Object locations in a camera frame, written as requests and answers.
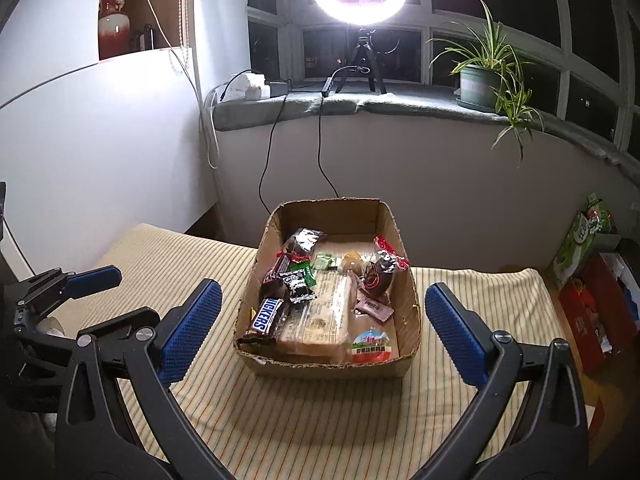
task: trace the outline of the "blue object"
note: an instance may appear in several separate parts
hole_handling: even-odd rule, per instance
[[[463,319],[464,307],[452,294],[448,297],[438,285],[431,285],[424,295],[427,317],[447,349],[456,370],[466,384],[481,388],[489,378],[486,352]]]
[[[222,289],[213,280],[187,309],[182,320],[161,348],[161,365],[158,378],[165,388],[177,383],[184,376],[196,357],[200,346],[220,314]]]
[[[121,281],[122,274],[118,267],[102,267],[101,269],[89,270],[82,274],[69,276],[62,292],[69,298],[78,300],[91,294],[115,288],[120,285]]]

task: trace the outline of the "white wall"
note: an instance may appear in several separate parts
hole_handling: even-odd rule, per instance
[[[0,125],[6,222],[35,272],[87,269],[140,222],[184,232],[216,200],[169,50],[58,78],[0,109]]]
[[[216,177],[231,242],[256,247],[267,219],[258,199],[271,125],[220,132]],[[622,234],[638,190],[616,168],[557,137],[534,133],[525,160],[498,126],[359,113],[322,118],[322,166],[342,196],[377,197],[396,217],[412,264],[498,271],[544,267],[594,191]],[[318,170],[318,119],[277,126],[263,197],[329,198]]]
[[[202,97],[251,68],[246,0],[194,0],[195,56]]]
[[[0,106],[98,61],[98,0],[20,0],[0,34]]]

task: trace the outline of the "ring light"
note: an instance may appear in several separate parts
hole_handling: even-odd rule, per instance
[[[385,0],[384,2],[345,4],[338,0],[315,0],[324,12],[341,22],[353,25],[370,25],[391,18],[406,0]]]

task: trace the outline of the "red and white vase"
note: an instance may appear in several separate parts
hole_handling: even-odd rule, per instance
[[[100,0],[98,54],[100,59],[124,54],[129,46],[129,17],[122,12],[124,0]]]

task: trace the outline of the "tripod leg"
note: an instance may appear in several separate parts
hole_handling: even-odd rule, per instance
[[[367,51],[367,57],[369,57],[369,64],[371,65],[371,71],[374,76],[376,76],[376,80],[378,81],[378,85],[380,85],[380,93],[386,94],[385,82],[382,79],[382,74],[380,73],[380,67],[378,65],[378,60],[376,59],[376,53],[373,52],[370,44],[364,45],[364,48]],[[372,84],[372,78],[369,78],[369,87],[372,92],[376,91],[375,86]]]
[[[358,59],[358,55],[360,54],[360,45],[356,45],[355,48],[353,49],[353,53],[351,54],[351,62],[349,63],[349,65],[355,65],[356,61]],[[344,82],[347,81],[347,76],[349,75],[349,71],[348,70],[343,70],[342,71],[342,75],[340,76],[340,82],[338,83],[337,88],[335,89],[335,93],[339,93],[340,90],[342,90],[342,87],[344,86]]]

